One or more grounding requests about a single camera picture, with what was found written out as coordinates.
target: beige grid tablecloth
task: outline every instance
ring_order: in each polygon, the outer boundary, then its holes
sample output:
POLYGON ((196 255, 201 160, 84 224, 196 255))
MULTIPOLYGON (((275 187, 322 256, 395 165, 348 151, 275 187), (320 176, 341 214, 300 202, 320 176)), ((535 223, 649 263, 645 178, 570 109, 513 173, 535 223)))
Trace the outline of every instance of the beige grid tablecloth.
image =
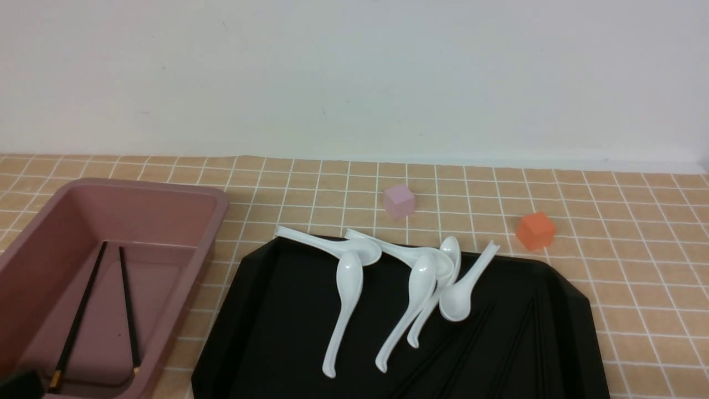
POLYGON ((0 252, 63 184, 112 177, 225 190, 216 256, 156 398, 191 398, 189 377, 241 258, 277 224, 340 236, 501 253, 556 268, 589 298, 614 398, 709 398, 709 176, 394 163, 147 156, 0 155, 0 252), (396 222, 383 189, 406 183, 417 212, 396 222), (546 212, 554 243, 529 253, 514 231, 546 212))

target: black plastic tray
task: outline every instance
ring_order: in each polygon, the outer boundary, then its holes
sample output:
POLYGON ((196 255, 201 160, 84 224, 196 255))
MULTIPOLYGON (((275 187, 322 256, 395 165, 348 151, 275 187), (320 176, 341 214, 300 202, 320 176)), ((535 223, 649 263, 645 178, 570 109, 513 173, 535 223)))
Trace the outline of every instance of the black plastic tray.
MULTIPOLYGON (((477 257, 463 253, 461 276, 477 257)), ((476 285, 470 317, 434 311, 420 348, 402 338, 386 374, 374 358, 408 304, 409 269, 387 255, 367 266, 327 378, 336 267, 280 238, 246 256, 192 375, 195 399, 609 398, 588 299, 547 264, 502 256, 476 285)))

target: white plastic spoon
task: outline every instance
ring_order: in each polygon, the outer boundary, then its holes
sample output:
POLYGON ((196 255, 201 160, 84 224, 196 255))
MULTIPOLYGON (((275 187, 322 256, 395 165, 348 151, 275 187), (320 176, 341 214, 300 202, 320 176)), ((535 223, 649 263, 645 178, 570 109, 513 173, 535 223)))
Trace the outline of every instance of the white plastic spoon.
POLYGON ((490 241, 468 273, 465 273, 460 281, 443 290, 438 307, 446 320, 460 322, 470 315, 470 294, 473 292, 473 287, 499 249, 499 245, 490 241))
POLYGON ((388 253, 394 258, 406 263, 406 265, 410 268, 414 267, 422 255, 428 253, 433 255, 433 258, 435 259, 436 278, 438 280, 447 279, 450 277, 451 273, 453 273, 453 261, 451 261, 448 256, 436 248, 428 248, 424 246, 419 248, 406 248, 405 246, 399 246, 380 239, 375 239, 372 236, 367 236, 364 233, 360 233, 359 231, 352 229, 347 229, 345 232, 345 238, 349 240, 368 239, 379 245, 382 252, 388 253))
POLYGON ((362 262, 357 253, 346 251, 340 262, 337 264, 337 292, 340 294, 340 316, 337 317, 333 335, 330 337, 328 350, 325 351, 323 359, 323 373, 330 377, 335 377, 335 360, 337 351, 340 350, 340 342, 345 334, 345 328, 350 321, 352 311, 357 306, 359 294, 362 293, 362 262))
POLYGON ((396 343, 401 339, 408 325, 421 311, 428 298, 431 297, 433 286, 436 284, 435 269, 436 262, 429 253, 423 254, 411 269, 411 273, 408 276, 408 307, 396 327, 391 330, 389 337, 381 346, 374 360, 376 367, 382 373, 386 373, 386 362, 389 360, 389 355, 391 355, 396 343))
POLYGON ((436 290, 433 291, 433 295, 431 295, 431 298, 426 302, 421 313, 416 317, 416 321, 414 321, 411 328, 408 330, 406 341, 414 348, 418 348, 418 335, 421 333, 421 329, 423 325, 426 324, 428 317, 431 316, 433 310, 438 306, 438 300, 441 298, 443 289, 455 283, 455 279, 458 278, 458 272, 460 272, 460 245, 458 245, 458 240, 453 236, 447 237, 441 243, 440 250, 453 261, 453 274, 450 275, 445 284, 439 281, 438 285, 436 285, 436 290))
POLYGON ((345 252, 354 251, 363 266, 371 265, 381 258, 381 248, 369 240, 330 241, 283 226, 276 227, 274 235, 313 246, 338 259, 342 258, 345 252))

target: chopsticks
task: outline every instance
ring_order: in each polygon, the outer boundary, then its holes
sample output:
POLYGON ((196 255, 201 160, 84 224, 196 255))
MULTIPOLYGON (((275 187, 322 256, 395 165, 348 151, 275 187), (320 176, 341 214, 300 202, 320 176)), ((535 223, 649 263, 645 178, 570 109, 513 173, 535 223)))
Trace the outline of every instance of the chopsticks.
POLYGON ((118 254, 121 256, 121 275, 123 276, 123 296, 125 297, 125 313, 128 316, 128 336, 130 337, 130 355, 133 357, 133 375, 138 374, 140 369, 140 353, 138 353, 138 333, 135 330, 135 318, 133 316, 133 301, 130 299, 130 287, 128 284, 128 269, 125 266, 125 255, 123 247, 118 247, 118 254))
MULTIPOLYGON (((89 297, 91 297, 91 291, 94 288, 94 283, 96 282, 96 276, 99 274, 99 266, 101 265, 101 260, 104 258, 104 252, 106 252, 107 241, 101 244, 101 249, 99 250, 99 256, 96 257, 96 262, 94 264, 94 269, 91 271, 91 276, 89 277, 89 282, 86 283, 86 288, 84 289, 84 295, 82 296, 81 302, 79 302, 79 307, 77 308, 77 313, 74 315, 74 321, 72 323, 72 328, 69 330, 69 335, 67 336, 67 341, 64 343, 64 348, 62 349, 62 354, 59 356, 59 361, 55 367, 55 371, 52 374, 52 381, 50 382, 47 393, 59 393, 62 387, 62 382, 64 379, 64 373, 67 369, 67 364, 69 363, 69 356, 72 354, 74 349, 74 344, 76 344, 77 335, 79 334, 79 328, 81 327, 82 320, 84 319, 84 313, 86 312, 86 305, 89 303, 89 297)), ((130 283, 128 282, 128 268, 125 266, 125 253, 123 247, 118 247, 118 255, 121 259, 121 277, 123 279, 123 297, 125 299, 125 314, 128 319, 128 337, 130 339, 130 355, 133 359, 133 375, 138 374, 140 369, 140 352, 138 351, 138 333, 135 328, 135 316, 133 314, 133 301, 130 298, 130 283)))
POLYGON ((91 296, 91 290, 94 288, 94 282, 96 281, 96 275, 99 274, 99 266, 101 265, 101 259, 104 258, 104 252, 106 251, 107 241, 101 244, 101 249, 99 250, 99 256, 96 257, 96 262, 94 263, 94 269, 89 277, 89 282, 86 284, 84 289, 84 296, 82 296, 81 302, 79 302, 79 307, 77 308, 77 313, 74 315, 74 321, 72 323, 72 328, 69 330, 69 335, 67 336, 67 341, 64 343, 64 349, 62 349, 62 354, 59 356, 59 361, 57 362, 57 367, 54 369, 52 374, 52 381, 49 384, 48 393, 58 393, 59 388, 62 386, 62 380, 64 378, 64 372, 67 369, 67 363, 69 363, 69 356, 72 354, 74 344, 77 341, 77 335, 79 333, 79 328, 82 325, 82 319, 84 318, 84 312, 86 311, 86 304, 89 303, 89 297, 91 296))

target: pink plastic container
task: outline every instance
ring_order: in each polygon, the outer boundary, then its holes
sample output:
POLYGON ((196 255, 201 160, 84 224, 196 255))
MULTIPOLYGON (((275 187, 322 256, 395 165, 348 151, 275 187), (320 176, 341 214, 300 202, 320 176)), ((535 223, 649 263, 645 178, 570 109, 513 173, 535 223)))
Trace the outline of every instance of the pink plastic container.
POLYGON ((48 386, 108 241, 61 395, 147 397, 229 206, 209 187, 81 179, 62 187, 0 256, 0 378, 34 369, 48 386), (133 376, 118 246, 142 363, 133 376))

